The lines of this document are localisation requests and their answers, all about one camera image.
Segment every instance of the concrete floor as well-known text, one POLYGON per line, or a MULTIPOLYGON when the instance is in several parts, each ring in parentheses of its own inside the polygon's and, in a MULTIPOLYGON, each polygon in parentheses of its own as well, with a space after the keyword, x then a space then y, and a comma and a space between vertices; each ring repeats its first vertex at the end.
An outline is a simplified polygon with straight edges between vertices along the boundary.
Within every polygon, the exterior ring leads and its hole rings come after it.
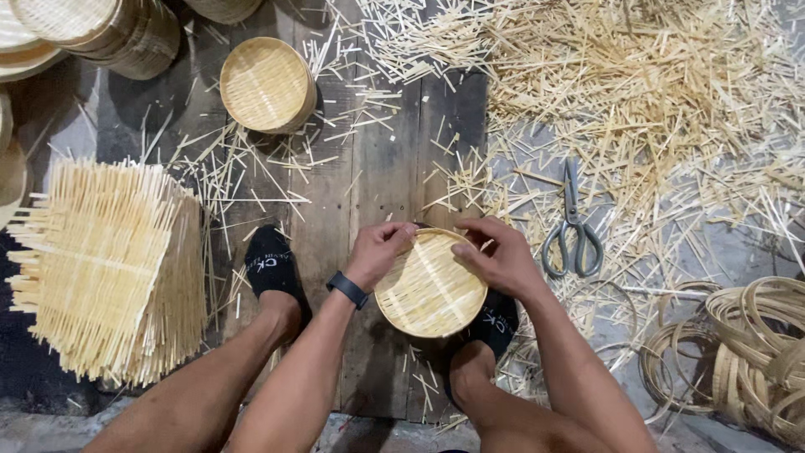
MULTIPOLYGON (((791 21, 783 25, 794 29, 791 21)), ((794 41, 797 48, 802 47, 805 44, 805 34, 796 31, 794 41)), ((69 148, 74 156, 94 157, 96 144, 89 134, 93 126, 82 116, 73 95, 82 103, 86 102, 85 109, 89 113, 90 122, 94 121, 94 107, 97 105, 94 87, 98 73, 89 64, 68 59, 40 77, 12 84, 10 87, 12 95, 26 94, 31 111, 44 109, 51 112, 51 115, 59 112, 59 120, 50 125, 47 138, 32 151, 32 155, 36 156, 31 159, 35 174, 34 191, 45 190, 49 162, 59 157, 48 148, 48 141, 62 151, 69 148), (51 94, 54 90, 44 88, 51 88, 53 84, 63 85, 64 73, 78 74, 79 77, 70 79, 69 86, 61 90, 63 93, 51 94)), ((49 118, 48 115, 33 114, 30 118, 21 118, 17 122, 20 125, 19 140, 23 146, 28 147, 36 141, 49 118)), ((708 231, 708 236, 713 241, 713 249, 724 258, 721 262, 727 268, 726 275, 716 278, 723 285, 743 285, 761 276, 774 274, 796 275, 798 268, 794 263, 781 260, 776 254, 764 251, 763 247, 758 246, 760 243, 750 240, 753 235, 728 233, 722 230, 723 227, 720 225, 711 225, 708 228, 712 228, 708 231)), ((622 333, 611 332, 611 335, 613 336, 611 340, 617 341, 617 335, 622 333)), ((627 367, 617 371, 616 377, 641 414, 648 417, 657 405, 643 389, 637 365, 637 360, 632 360, 627 367)), ((0 413, 0 453, 77 451, 130 402, 131 399, 128 398, 116 401, 93 417, 0 413)), ((651 425, 650 429, 663 453, 789 451, 758 435, 746 433, 711 418, 669 414, 664 420, 651 425)), ((463 449, 474 453, 480 449, 479 439, 468 423, 459 425, 455 430, 438 437, 436 432, 434 426, 371 418, 349 419, 342 414, 331 414, 313 451, 398 452, 463 449)))

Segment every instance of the hand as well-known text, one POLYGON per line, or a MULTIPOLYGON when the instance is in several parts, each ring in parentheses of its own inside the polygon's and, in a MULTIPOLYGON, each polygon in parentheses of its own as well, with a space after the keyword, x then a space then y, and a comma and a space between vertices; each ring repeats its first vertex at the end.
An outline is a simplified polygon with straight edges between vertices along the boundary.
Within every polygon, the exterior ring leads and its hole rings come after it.
POLYGON ((452 252, 489 286, 520 300, 535 285, 547 287, 521 232, 496 217, 463 218, 456 227, 468 230, 466 238, 474 246, 456 244, 452 252))
POLYGON ((411 245, 416 229, 408 222, 364 226, 357 233, 344 275, 365 293, 371 293, 391 270, 398 252, 411 245))

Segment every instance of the right hand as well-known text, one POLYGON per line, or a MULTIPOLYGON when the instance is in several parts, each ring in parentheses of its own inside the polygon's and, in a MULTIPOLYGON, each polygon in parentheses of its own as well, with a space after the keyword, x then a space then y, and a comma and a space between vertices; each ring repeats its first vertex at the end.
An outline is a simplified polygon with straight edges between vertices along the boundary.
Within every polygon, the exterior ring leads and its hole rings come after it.
POLYGON ((462 218, 456 227, 467 230, 473 245, 456 244, 452 252, 492 288, 522 300, 535 285, 546 285, 526 237, 501 219, 462 218), (493 242, 481 251, 490 240, 493 242))

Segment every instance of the left hand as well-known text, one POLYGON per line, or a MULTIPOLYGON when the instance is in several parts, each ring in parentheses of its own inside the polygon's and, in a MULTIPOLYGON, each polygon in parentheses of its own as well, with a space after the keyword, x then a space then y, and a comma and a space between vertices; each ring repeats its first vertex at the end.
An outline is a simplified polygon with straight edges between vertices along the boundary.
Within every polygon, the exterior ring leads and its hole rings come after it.
POLYGON ((371 293, 391 270, 397 253, 411 245, 416 229, 409 222, 364 226, 357 233, 344 275, 365 293, 371 293))

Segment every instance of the bamboo basket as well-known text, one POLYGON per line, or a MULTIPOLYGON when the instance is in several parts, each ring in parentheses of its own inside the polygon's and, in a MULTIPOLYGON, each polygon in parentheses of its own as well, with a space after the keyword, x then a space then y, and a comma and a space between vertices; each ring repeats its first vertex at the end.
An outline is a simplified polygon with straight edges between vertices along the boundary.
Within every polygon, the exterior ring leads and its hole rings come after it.
POLYGON ((232 25, 251 16, 262 0, 184 0, 196 13, 212 21, 232 25))
POLYGON ((11 116, 11 98, 6 89, 0 86, 0 152, 8 149, 11 143, 11 129, 14 128, 14 117, 11 116))
POLYGON ((159 380, 207 324, 199 199, 159 165, 60 160, 47 194, 12 218, 10 310, 76 377, 159 380))
POLYGON ((0 0, 0 53, 16 53, 39 46, 42 41, 11 13, 7 0, 0 0))
POLYGON ((14 53, 0 53, 0 82, 18 81, 35 76, 67 57, 67 53, 42 42, 35 48, 14 53))
POLYGON ((397 256, 374 295, 391 324, 420 338, 440 338, 464 329, 486 299, 484 281, 461 265, 450 247, 469 243, 439 228, 416 231, 413 248, 397 256))
POLYGON ((274 38, 238 45, 221 70, 221 99, 232 118, 267 134, 289 134, 316 107, 316 83, 302 56, 274 38))
POLYGON ((156 77, 179 52, 179 22, 160 0, 9 3, 39 38, 124 77, 156 77))
POLYGON ((25 153, 12 143, 0 151, 0 231, 25 203, 30 185, 25 153))

